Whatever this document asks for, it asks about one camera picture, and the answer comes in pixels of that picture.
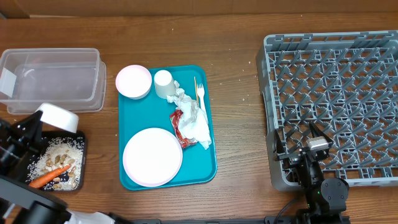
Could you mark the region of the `white napkin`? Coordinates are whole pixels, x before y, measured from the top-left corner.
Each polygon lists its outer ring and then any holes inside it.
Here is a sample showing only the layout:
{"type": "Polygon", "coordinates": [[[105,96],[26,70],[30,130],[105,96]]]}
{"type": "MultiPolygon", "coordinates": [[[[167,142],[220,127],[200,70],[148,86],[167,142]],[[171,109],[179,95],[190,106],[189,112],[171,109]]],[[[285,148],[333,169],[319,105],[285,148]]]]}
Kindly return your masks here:
{"type": "Polygon", "coordinates": [[[174,84],[176,92],[168,96],[167,101],[176,105],[175,110],[183,112],[178,127],[186,138],[196,139],[197,144],[201,144],[207,150],[212,144],[208,118],[205,117],[197,101],[188,96],[177,81],[174,81],[174,84]]]}

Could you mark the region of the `green-white bowl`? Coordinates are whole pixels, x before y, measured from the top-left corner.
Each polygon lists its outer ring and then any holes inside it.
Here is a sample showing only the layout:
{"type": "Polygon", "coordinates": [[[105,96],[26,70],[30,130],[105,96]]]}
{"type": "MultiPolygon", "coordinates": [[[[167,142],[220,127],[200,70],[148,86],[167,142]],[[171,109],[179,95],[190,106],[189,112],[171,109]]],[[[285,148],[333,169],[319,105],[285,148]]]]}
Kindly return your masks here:
{"type": "Polygon", "coordinates": [[[79,122],[77,114],[50,103],[42,103],[37,111],[42,112],[41,122],[70,133],[77,132],[79,122]]]}

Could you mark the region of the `red snack wrapper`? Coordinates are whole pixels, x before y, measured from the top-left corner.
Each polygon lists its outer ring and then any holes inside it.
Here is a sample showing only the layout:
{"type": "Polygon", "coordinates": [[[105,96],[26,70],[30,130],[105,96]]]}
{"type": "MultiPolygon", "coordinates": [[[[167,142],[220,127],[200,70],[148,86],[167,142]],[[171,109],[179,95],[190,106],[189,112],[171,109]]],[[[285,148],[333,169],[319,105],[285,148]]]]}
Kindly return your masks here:
{"type": "Polygon", "coordinates": [[[192,139],[186,138],[182,134],[180,128],[178,127],[179,123],[180,123],[180,119],[182,118],[182,115],[183,115],[183,112],[181,110],[175,110],[170,115],[170,122],[172,123],[172,127],[174,129],[174,133],[175,133],[175,136],[176,136],[178,142],[180,143],[182,149],[185,149],[189,146],[195,145],[198,141],[194,138],[192,138],[192,139]]]}

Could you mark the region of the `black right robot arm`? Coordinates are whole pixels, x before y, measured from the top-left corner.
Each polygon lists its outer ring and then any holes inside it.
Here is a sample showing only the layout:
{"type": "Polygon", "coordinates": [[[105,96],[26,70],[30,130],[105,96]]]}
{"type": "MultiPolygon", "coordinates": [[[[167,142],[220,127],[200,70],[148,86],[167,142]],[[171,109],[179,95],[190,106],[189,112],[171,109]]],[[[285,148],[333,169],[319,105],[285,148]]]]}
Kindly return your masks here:
{"type": "Polygon", "coordinates": [[[298,178],[307,208],[299,209],[292,217],[284,211],[294,204],[291,200],[276,217],[274,223],[349,223],[349,217],[341,213],[346,210],[349,184],[338,177],[324,178],[319,162],[328,158],[333,140],[314,123],[309,124],[312,137],[298,152],[284,151],[279,133],[274,131],[274,160],[282,161],[283,168],[292,169],[298,178]]]}

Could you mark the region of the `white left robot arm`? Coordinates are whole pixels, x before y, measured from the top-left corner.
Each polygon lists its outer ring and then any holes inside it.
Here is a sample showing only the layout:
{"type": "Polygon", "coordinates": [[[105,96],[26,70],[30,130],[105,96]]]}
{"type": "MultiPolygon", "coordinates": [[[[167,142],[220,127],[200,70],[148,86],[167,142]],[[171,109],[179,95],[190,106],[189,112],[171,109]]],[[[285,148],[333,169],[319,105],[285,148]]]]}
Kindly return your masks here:
{"type": "Polygon", "coordinates": [[[1,120],[1,223],[14,204],[21,207],[14,223],[131,223],[114,213],[71,211],[63,200],[24,183],[30,158],[44,149],[43,124],[74,133],[76,117],[60,108],[57,112],[39,109],[14,124],[1,120]]]}

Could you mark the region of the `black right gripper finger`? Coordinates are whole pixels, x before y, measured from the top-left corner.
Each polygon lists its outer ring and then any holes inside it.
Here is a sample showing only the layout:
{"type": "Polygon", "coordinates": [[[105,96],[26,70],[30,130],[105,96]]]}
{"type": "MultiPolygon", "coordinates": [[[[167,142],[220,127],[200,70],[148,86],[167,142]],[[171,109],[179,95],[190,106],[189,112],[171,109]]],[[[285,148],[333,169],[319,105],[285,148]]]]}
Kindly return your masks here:
{"type": "Polygon", "coordinates": [[[311,131],[311,134],[313,136],[313,138],[317,138],[317,137],[324,137],[328,143],[329,146],[333,145],[333,140],[331,138],[329,138],[323,131],[321,131],[314,122],[310,122],[309,123],[309,128],[311,131]]]}
{"type": "Polygon", "coordinates": [[[273,153],[274,153],[274,160],[275,161],[280,161],[281,160],[281,156],[283,156],[285,154],[285,150],[284,147],[282,145],[282,141],[280,139],[279,133],[277,130],[274,130],[274,149],[273,149],[273,153]]]}

